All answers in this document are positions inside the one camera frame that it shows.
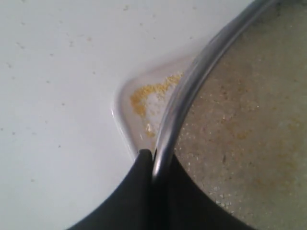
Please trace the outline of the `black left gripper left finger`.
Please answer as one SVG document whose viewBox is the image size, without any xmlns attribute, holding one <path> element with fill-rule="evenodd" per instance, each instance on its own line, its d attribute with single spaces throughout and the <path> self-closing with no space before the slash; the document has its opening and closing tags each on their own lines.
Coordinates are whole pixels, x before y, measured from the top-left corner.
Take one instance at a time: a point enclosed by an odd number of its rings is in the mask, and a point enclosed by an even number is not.
<svg viewBox="0 0 307 230">
<path fill-rule="evenodd" d="M 152 153 L 138 152 L 132 168 L 115 191 L 71 230 L 147 230 L 149 228 Z"/>
</svg>

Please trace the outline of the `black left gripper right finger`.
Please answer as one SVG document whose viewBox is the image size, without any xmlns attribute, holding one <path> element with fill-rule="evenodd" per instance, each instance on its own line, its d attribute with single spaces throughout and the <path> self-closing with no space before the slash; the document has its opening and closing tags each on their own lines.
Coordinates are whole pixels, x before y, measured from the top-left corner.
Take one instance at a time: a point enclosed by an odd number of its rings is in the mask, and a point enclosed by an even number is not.
<svg viewBox="0 0 307 230">
<path fill-rule="evenodd" d="M 176 156 L 167 180 L 153 191 L 154 230 L 252 230 L 193 182 Z"/>
</svg>

